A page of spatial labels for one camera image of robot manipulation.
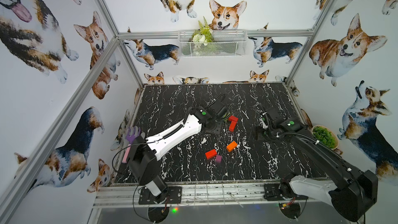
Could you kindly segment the red block small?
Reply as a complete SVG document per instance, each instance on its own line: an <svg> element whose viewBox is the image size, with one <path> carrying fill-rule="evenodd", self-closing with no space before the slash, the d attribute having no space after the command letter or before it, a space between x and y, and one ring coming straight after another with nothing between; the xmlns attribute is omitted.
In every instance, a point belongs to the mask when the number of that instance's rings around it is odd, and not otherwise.
<svg viewBox="0 0 398 224"><path fill-rule="evenodd" d="M228 121L231 121L231 122L238 122L238 118L237 118L237 117L234 117L234 116L230 116L229 119L228 119Z"/></svg>

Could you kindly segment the orange block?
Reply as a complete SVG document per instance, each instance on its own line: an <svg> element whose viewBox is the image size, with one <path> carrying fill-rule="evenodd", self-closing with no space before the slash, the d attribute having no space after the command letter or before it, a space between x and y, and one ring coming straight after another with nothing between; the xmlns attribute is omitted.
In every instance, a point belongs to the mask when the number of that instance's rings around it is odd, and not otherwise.
<svg viewBox="0 0 398 224"><path fill-rule="evenodd" d="M227 147L226 147L226 149L227 149L227 151L228 152L232 152L236 147L237 147L237 143L235 142L235 141L233 141L232 143L230 143Z"/></svg>

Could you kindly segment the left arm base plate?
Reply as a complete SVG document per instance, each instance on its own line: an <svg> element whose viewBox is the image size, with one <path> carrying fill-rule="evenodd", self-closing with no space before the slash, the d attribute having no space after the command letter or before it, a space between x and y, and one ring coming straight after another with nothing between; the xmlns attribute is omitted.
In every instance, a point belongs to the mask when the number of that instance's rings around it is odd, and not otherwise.
<svg viewBox="0 0 398 224"><path fill-rule="evenodd" d="M171 186L166 192L161 193L155 197L149 189L143 188L140 192L139 205L154 205L154 204L180 204L182 196L182 187Z"/></svg>

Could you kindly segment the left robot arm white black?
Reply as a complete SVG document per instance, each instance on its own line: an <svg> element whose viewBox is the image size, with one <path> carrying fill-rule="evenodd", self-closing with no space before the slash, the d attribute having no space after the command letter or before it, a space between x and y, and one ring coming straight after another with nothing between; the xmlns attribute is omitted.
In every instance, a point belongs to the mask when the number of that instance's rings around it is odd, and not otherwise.
<svg viewBox="0 0 398 224"><path fill-rule="evenodd" d="M224 99L222 94L205 107L190 107L184 118L170 128L147 138L139 136L130 146L127 165L138 184L148 189L157 203L170 195L169 187L160 176L160 160L182 141L199 134L203 125L220 121L228 112Z"/></svg>

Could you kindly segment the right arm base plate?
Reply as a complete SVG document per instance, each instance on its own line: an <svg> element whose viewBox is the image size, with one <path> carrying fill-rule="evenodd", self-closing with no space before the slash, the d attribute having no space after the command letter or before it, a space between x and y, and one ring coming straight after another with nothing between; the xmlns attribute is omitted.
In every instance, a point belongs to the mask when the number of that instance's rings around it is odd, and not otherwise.
<svg viewBox="0 0 398 224"><path fill-rule="evenodd" d="M308 200L307 196L295 194L288 184L264 184L263 198L267 201Z"/></svg>

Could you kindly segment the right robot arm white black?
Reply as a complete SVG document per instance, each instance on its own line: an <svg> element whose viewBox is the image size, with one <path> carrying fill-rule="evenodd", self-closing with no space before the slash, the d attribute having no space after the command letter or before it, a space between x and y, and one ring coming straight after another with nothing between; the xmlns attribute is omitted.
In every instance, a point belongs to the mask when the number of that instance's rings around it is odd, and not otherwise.
<svg viewBox="0 0 398 224"><path fill-rule="evenodd" d="M298 197L312 198L332 207L346 220L366 220L367 211L377 202L378 179L367 170L361 171L316 139L298 118L285 119L276 108L259 105L263 126L256 128L261 141L286 141L306 154L328 176L320 181L294 172L283 177L279 186L267 190L264 198L272 200Z"/></svg>

